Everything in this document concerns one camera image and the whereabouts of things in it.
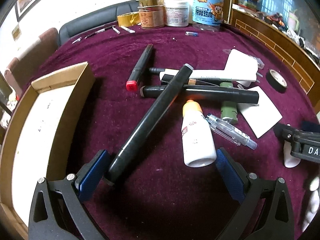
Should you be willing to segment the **white gloved right hand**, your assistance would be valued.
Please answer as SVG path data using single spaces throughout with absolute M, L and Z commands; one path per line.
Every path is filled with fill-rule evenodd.
M 306 214 L 302 223 L 303 232 L 310 225 L 317 211 L 319 210 L 319 174 L 317 174 L 317 176 L 315 176 L 315 178 L 313 178 L 313 180 L 311 181 L 309 185 L 309 191 L 311 195 L 306 209 Z

